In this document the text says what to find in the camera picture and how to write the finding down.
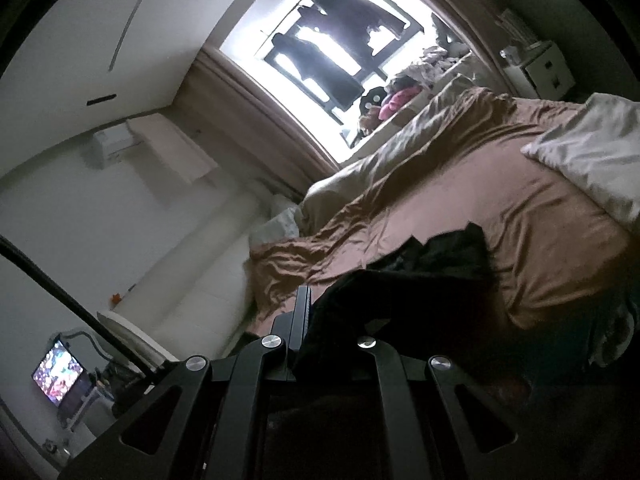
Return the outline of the black garment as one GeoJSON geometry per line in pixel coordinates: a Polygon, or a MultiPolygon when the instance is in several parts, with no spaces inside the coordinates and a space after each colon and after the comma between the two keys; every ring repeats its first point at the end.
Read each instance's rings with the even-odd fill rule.
{"type": "Polygon", "coordinates": [[[312,305],[299,352],[300,378],[343,374],[362,337],[401,356],[446,356],[481,382],[512,364],[495,312],[497,278],[485,235],[469,223],[421,243],[410,237],[385,257],[339,278],[312,305]]]}

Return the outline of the pile of clothes on sill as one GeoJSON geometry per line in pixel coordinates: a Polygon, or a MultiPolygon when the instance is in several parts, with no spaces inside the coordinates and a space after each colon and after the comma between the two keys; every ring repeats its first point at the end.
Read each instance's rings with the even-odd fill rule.
{"type": "Polygon", "coordinates": [[[423,88],[433,89],[444,73],[460,61],[471,49],[437,14],[431,19],[435,32],[435,44],[425,47],[418,59],[397,73],[394,78],[414,81],[423,88]]]}

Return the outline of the white padded headboard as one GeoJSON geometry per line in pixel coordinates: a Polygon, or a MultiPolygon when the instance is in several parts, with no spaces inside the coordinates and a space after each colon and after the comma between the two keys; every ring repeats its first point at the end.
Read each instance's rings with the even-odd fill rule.
{"type": "Polygon", "coordinates": [[[252,316],[250,231],[297,206],[257,185],[218,206],[98,320],[146,364],[220,359],[252,316]]]}

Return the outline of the lit screen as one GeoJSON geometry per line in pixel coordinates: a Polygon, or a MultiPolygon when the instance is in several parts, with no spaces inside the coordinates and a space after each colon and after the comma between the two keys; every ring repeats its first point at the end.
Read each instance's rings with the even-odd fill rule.
{"type": "Polygon", "coordinates": [[[84,373],[85,367],[56,338],[32,372],[32,381],[53,405],[60,406],[84,373]]]}

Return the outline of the brown duvet cover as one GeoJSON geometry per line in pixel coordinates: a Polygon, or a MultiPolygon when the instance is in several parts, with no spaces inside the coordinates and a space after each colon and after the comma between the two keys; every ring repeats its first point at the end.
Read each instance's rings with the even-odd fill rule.
{"type": "Polygon", "coordinates": [[[425,148],[320,231],[252,250],[257,310],[248,329],[268,333],[300,285],[320,295],[410,237],[426,242],[469,223],[485,235],[501,326],[529,330],[612,287],[638,261],[638,238],[562,174],[521,153],[577,112],[574,103],[466,90],[425,148]]]}

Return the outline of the light grey pillow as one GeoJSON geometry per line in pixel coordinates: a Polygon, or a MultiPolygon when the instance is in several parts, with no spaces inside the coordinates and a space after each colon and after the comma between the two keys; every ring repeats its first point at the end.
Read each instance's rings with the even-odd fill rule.
{"type": "Polygon", "coordinates": [[[248,236],[250,250],[257,249],[262,245],[277,243],[281,240],[300,237],[298,217],[299,206],[288,207],[282,210],[280,214],[251,230],[248,236]]]}

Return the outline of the white hanging cloth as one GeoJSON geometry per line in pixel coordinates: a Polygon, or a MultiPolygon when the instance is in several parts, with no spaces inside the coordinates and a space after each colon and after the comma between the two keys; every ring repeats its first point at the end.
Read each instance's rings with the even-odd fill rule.
{"type": "Polygon", "coordinates": [[[128,119],[126,124],[131,133],[186,184],[192,184],[218,168],[206,151],[160,113],[128,119]]]}

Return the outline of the left brown curtain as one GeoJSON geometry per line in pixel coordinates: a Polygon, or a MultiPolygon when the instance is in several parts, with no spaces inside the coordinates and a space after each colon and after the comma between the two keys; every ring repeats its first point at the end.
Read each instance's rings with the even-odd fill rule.
{"type": "Polygon", "coordinates": [[[263,86],[220,50],[194,58],[172,114],[232,174],[301,200],[337,162],[263,86]]]}

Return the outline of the brown curtain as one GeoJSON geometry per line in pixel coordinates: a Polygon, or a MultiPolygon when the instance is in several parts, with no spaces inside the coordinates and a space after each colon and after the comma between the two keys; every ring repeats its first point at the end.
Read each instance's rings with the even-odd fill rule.
{"type": "Polygon", "coordinates": [[[510,38],[498,24],[499,9],[491,0],[421,0],[429,6],[483,62],[502,92],[514,93],[499,51],[510,38]]]}
{"type": "Polygon", "coordinates": [[[172,114],[232,174],[301,200],[337,162],[263,86],[220,50],[194,58],[172,114]]]}

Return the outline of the white air conditioner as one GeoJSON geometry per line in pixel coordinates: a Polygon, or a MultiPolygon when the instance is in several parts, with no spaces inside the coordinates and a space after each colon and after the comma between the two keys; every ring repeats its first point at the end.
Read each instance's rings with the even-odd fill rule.
{"type": "Polygon", "coordinates": [[[99,130],[92,137],[94,156],[102,169],[121,162],[141,143],[126,122],[99,130]]]}

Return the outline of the beige grey quilt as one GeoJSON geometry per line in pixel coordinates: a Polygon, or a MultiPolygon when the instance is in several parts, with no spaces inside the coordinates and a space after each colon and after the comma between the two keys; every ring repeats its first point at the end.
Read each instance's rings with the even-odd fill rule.
{"type": "Polygon", "coordinates": [[[416,117],[376,151],[311,185],[296,218],[302,235],[320,231],[344,206],[386,177],[405,159],[425,148],[444,125],[457,99],[474,87],[468,77],[455,76],[416,117]]]}

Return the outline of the pink cloth on sill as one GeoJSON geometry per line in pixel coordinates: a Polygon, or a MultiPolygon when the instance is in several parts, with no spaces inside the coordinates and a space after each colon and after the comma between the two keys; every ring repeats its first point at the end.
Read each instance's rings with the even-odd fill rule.
{"type": "Polygon", "coordinates": [[[422,90],[423,88],[421,86],[412,86],[395,92],[382,103],[378,111],[378,119],[384,122],[384,120],[393,117],[407,103],[420,94],[422,90]]]}

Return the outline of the black round plush toy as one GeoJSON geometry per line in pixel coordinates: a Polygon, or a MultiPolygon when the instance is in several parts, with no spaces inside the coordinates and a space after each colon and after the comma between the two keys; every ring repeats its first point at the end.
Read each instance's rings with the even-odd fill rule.
{"type": "Polygon", "coordinates": [[[384,87],[374,87],[368,90],[359,101],[359,111],[361,115],[367,115],[372,107],[380,107],[387,96],[384,87]]]}

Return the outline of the white bedside cabinet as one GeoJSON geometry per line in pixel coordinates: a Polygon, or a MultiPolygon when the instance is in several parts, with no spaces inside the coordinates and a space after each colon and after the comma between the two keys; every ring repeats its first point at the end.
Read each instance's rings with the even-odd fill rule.
{"type": "Polygon", "coordinates": [[[575,85],[564,55],[553,41],[538,41],[526,48],[507,46],[500,55],[508,64],[504,73],[522,98],[559,101],[575,85]]]}

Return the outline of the right brown curtain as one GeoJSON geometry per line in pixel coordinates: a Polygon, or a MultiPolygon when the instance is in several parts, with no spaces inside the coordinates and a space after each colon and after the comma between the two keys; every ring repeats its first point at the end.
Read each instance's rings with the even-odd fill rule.
{"type": "Polygon", "coordinates": [[[499,51],[510,38],[498,24],[499,9],[491,0],[421,0],[429,6],[483,62],[502,92],[514,93],[499,51]]]}

